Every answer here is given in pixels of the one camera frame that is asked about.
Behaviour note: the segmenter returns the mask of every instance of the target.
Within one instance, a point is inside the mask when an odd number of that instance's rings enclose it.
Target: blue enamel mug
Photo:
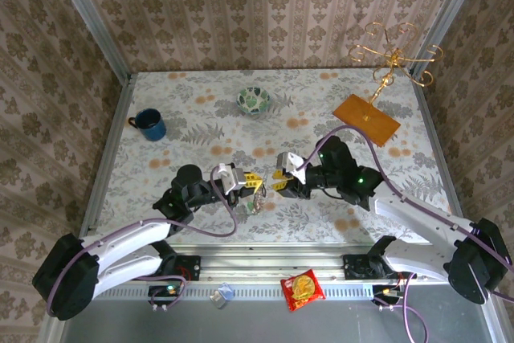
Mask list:
[[[139,129],[148,141],[159,141],[166,135],[162,116],[155,108],[141,110],[135,117],[131,116],[128,123]]]

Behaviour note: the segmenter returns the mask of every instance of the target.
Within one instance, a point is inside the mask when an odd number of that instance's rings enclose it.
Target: small bowl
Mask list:
[[[244,88],[238,94],[236,103],[246,114],[260,114],[270,106],[271,97],[263,88]]]

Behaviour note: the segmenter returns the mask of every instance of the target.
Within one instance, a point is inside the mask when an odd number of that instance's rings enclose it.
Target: patterned table surface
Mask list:
[[[127,116],[157,108],[167,134],[146,141],[125,123],[117,150],[98,231],[112,230],[147,217],[181,165],[194,163],[208,179],[220,162],[234,162],[245,171],[267,174],[264,209],[252,214],[250,198],[237,207],[238,232],[215,239],[183,230],[171,243],[372,243],[382,235],[410,242],[423,239],[405,227],[326,197],[320,191],[310,201],[280,197],[269,187],[276,156],[285,150],[303,157],[341,122],[332,111],[351,93],[366,97],[377,87],[369,69],[262,70],[140,73]],[[235,97],[247,86],[266,88],[270,109],[244,116]],[[377,149],[385,171],[413,195],[449,210],[422,115],[410,81],[398,76],[377,100],[377,107],[402,124],[383,148]],[[340,132],[360,165],[374,167],[367,145],[356,133]],[[194,215],[196,227],[218,233],[232,228],[221,204],[204,206]]]

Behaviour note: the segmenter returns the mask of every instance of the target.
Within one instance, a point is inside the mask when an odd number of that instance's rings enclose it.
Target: gold wire ornament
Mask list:
[[[391,43],[389,39],[389,35],[387,33],[387,28],[382,23],[379,22],[371,22],[368,23],[365,27],[365,32],[371,36],[375,36],[379,33],[379,29],[382,29],[384,32],[385,40],[387,42],[387,47],[393,47],[394,45]],[[375,55],[381,55],[385,57],[385,63],[382,64],[380,67],[378,67],[375,71],[373,71],[373,80],[379,84],[377,90],[375,93],[369,98],[369,104],[373,105],[373,102],[378,98],[378,96],[382,93],[383,89],[387,86],[390,86],[394,83],[394,69],[397,67],[399,68],[406,76],[409,77],[410,80],[412,80],[415,84],[421,86],[422,88],[425,86],[430,86],[434,83],[434,77],[432,74],[425,70],[422,73],[421,79],[419,81],[415,80],[404,68],[404,66],[408,63],[414,63],[414,62],[437,62],[441,60],[444,56],[443,49],[435,44],[431,44],[426,51],[433,55],[430,59],[412,59],[405,57],[404,50],[412,44],[412,42],[416,39],[418,36],[418,28],[408,22],[400,23],[398,24],[398,33],[403,35],[405,33],[410,34],[410,39],[403,45],[403,47],[396,47],[395,49],[388,49],[385,52],[380,52],[373,50],[372,48],[369,48],[367,46],[356,44],[352,47],[350,47],[348,51],[348,55],[350,59],[354,62],[362,62],[365,57],[366,53],[370,52]],[[379,77],[378,72],[384,68],[388,68],[389,71],[383,75],[382,77]],[[365,115],[365,120],[369,119],[369,115]]]
[[[407,33],[406,36],[408,37],[408,40],[402,47],[394,48],[394,45],[390,41],[390,33],[388,33],[386,26],[379,22],[372,22],[366,25],[365,32],[371,36],[378,35],[383,31],[387,42],[385,52],[374,50],[373,48],[362,44],[356,44],[350,47],[348,54],[352,61],[358,63],[363,62],[366,55],[369,53],[384,57],[385,62],[373,71],[373,80],[378,83],[378,88],[367,101],[355,94],[350,95],[348,99],[333,112],[334,116],[343,122],[362,129],[369,138],[379,146],[383,146],[400,127],[399,122],[373,106],[374,101],[378,96],[380,96],[384,88],[394,83],[394,70],[399,68],[401,72],[419,86],[430,86],[434,83],[434,77],[429,71],[424,71],[421,79],[415,80],[404,67],[409,63],[436,62],[441,60],[444,56],[441,47],[431,44],[426,51],[433,55],[432,58],[407,58],[404,51],[418,36],[418,28],[414,24],[404,22],[400,23],[397,29],[398,36]],[[382,71],[384,69],[387,70],[387,73],[382,75]]]

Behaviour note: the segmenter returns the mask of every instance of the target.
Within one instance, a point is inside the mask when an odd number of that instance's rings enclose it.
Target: snack bag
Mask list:
[[[291,311],[296,311],[311,301],[325,298],[312,269],[301,275],[281,280],[280,283]]]

